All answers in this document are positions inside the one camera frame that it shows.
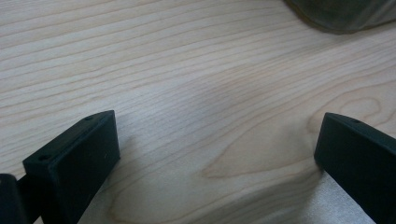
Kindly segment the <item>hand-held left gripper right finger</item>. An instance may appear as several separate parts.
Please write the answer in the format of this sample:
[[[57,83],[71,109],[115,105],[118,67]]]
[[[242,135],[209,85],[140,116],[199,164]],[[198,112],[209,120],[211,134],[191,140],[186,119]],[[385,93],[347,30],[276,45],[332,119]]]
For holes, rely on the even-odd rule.
[[[314,158],[376,224],[396,224],[396,139],[327,113]]]

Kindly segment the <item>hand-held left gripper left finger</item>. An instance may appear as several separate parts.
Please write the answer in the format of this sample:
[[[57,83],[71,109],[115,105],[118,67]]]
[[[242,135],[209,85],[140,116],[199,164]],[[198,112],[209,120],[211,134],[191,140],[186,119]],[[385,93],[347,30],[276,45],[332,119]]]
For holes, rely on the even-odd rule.
[[[115,112],[81,119],[23,160],[28,219],[77,224],[119,159]]]

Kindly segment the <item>translucent dark plastic container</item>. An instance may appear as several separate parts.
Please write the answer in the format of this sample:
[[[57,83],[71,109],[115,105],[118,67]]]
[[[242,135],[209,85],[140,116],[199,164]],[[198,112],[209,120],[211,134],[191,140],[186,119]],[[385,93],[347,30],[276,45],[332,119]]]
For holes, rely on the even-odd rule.
[[[284,0],[305,22],[336,34],[359,31],[396,21],[396,0]]]

